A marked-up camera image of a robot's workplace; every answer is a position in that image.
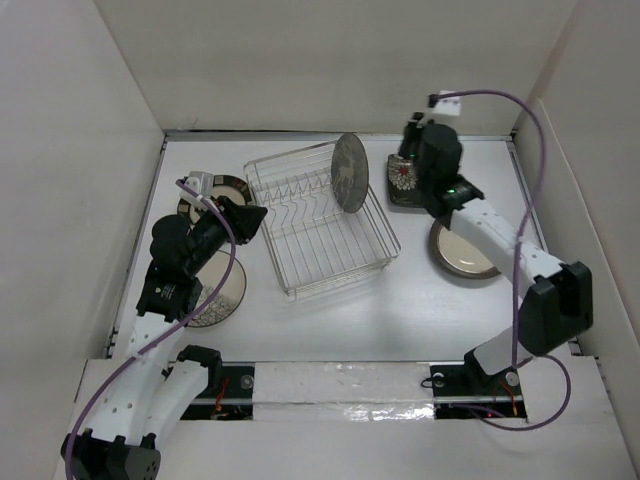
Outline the black floral square plate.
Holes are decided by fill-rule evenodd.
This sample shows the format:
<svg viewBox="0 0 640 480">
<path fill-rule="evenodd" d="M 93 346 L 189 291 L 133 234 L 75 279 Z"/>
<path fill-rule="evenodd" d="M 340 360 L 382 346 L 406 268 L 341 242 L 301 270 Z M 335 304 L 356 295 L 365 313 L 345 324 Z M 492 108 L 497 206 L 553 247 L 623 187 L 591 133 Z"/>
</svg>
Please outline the black floral square plate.
<svg viewBox="0 0 640 480">
<path fill-rule="evenodd" d="M 390 154 L 386 163 L 386 178 L 388 197 L 393 205 L 426 209 L 425 184 L 418 177 L 412 160 Z"/>
</svg>

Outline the grey reindeer round plate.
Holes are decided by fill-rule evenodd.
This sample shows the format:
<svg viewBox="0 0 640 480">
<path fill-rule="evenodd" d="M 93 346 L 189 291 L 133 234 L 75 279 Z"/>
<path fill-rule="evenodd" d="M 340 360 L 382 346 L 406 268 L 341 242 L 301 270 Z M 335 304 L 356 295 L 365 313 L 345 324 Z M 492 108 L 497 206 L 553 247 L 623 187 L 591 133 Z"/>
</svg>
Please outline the grey reindeer round plate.
<svg viewBox="0 0 640 480">
<path fill-rule="evenodd" d="M 343 134 L 335 143 L 331 186 L 344 212 L 355 214 L 363 206 L 369 187 L 369 163 L 363 143 L 353 133 Z"/>
</svg>

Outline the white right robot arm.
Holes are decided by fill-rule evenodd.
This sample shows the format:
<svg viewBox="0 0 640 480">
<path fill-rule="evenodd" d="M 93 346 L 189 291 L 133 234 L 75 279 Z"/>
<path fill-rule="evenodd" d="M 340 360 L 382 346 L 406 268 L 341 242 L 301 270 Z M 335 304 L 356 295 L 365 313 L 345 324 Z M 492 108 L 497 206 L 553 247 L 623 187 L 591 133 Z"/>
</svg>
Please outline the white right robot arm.
<svg viewBox="0 0 640 480">
<path fill-rule="evenodd" d="M 417 112 L 404 129 L 398 154 L 411 161 L 425 210 L 444 228 L 478 249 L 512 284 L 512 324 L 464 356 L 462 381 L 484 393 L 498 375 L 546 355 L 589 330 L 592 273 L 523 240 L 459 172 L 463 147 L 449 126 Z"/>
</svg>

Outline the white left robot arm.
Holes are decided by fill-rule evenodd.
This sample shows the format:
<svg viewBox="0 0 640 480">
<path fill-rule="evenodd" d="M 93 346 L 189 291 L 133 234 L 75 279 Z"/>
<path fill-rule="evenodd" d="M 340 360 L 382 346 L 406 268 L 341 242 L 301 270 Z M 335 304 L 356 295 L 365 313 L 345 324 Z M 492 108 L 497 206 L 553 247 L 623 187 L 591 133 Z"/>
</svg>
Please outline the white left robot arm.
<svg viewBox="0 0 640 480">
<path fill-rule="evenodd" d="M 187 346 L 170 358 L 206 299 L 197 275 L 224 246 L 251 241 L 267 210 L 221 196 L 195 224 L 173 214 L 152 228 L 151 262 L 136 305 L 127 359 L 90 398 L 61 446 L 68 479 L 154 479 L 161 445 L 198 396 L 222 387 L 218 351 Z"/>
</svg>

